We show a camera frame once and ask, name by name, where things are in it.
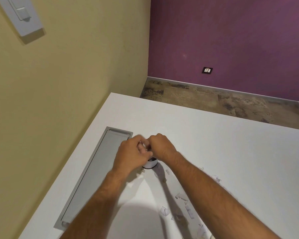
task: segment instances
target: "person's right arm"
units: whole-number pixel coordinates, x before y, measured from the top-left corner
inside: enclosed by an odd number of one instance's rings
[[[216,239],[279,239],[223,187],[188,162],[166,136],[150,136],[154,157],[171,168],[196,212]]]

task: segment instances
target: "white trim line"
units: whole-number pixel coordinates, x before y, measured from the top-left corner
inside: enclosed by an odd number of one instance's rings
[[[161,81],[166,81],[166,82],[175,83],[175,84],[179,84],[179,83],[181,83],[181,84],[186,84],[186,85],[195,85],[195,86],[200,86],[200,87],[208,87],[208,88],[213,88],[213,89],[218,89],[218,90],[233,91],[233,92],[238,92],[238,93],[242,93],[242,94],[249,94],[249,95],[254,95],[254,96],[262,96],[262,97],[273,98],[273,99],[277,99],[277,100],[292,101],[292,102],[297,102],[297,103],[299,103],[299,101],[288,100],[288,99],[284,99],[284,98],[278,98],[278,97],[273,97],[273,96],[258,95],[258,94],[253,94],[253,93],[243,92],[243,91],[229,90],[229,89],[217,88],[217,87],[212,87],[212,86],[207,86],[207,85],[197,85],[197,84],[193,84],[193,83],[187,83],[187,82],[175,81],[175,80],[167,80],[167,79],[156,78],[156,77],[151,77],[151,76],[148,76],[147,79],[146,79],[146,81],[147,81],[148,79],[150,79],[150,80],[161,80]]]

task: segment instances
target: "baseboard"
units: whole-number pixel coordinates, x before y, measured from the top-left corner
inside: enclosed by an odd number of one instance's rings
[[[167,80],[167,79],[156,78],[156,77],[151,77],[151,76],[147,77],[146,81],[148,81],[148,80],[161,80],[161,81],[169,82],[169,83],[173,83],[173,84],[195,85],[195,86],[199,86],[199,87],[213,88],[213,89],[218,89],[218,90],[223,90],[223,91],[232,91],[232,92],[237,92],[237,93],[241,93],[241,94],[248,94],[248,95],[254,95],[254,96],[259,96],[259,97],[266,97],[266,98],[271,98],[271,99],[280,100],[280,101],[284,100],[284,101],[289,101],[289,102],[295,102],[295,103],[299,104],[299,101],[288,100],[288,99],[283,99],[283,98],[278,98],[278,97],[273,97],[273,96],[264,96],[264,95],[258,95],[258,94],[248,93],[248,92],[217,88],[217,87],[212,87],[212,86],[207,86],[207,85],[197,85],[197,84],[193,84],[193,83],[187,83],[187,82],[181,82],[181,81],[175,81],[175,80]]]

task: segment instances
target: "person's left arm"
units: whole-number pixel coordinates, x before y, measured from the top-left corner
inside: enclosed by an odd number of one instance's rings
[[[126,178],[132,170],[146,164],[153,156],[140,142],[148,145],[148,141],[141,135],[121,143],[112,170],[60,239],[106,238],[112,213]]]

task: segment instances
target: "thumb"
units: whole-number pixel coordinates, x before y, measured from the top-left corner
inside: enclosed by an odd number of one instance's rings
[[[153,152],[151,152],[151,151],[147,151],[146,153],[142,154],[142,157],[144,157],[146,160],[149,160],[150,157],[152,157],[152,156],[153,156]]]

